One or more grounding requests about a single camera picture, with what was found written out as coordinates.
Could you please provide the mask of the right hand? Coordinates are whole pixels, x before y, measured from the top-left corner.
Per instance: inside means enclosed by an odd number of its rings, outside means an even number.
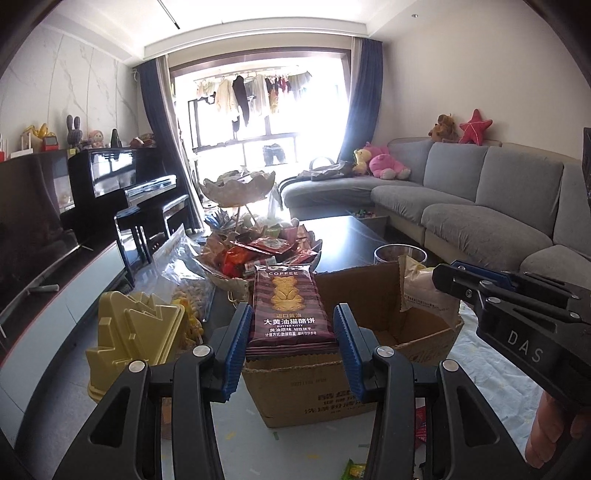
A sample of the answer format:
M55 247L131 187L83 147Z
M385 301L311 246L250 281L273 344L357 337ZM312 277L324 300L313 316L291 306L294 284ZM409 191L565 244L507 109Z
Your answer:
M573 420L566 420L558 401L544 391L526 444L526 462L534 468L542 468L552 460L565 430L569 431L572 439L578 440L589 428L589 409L581 411Z

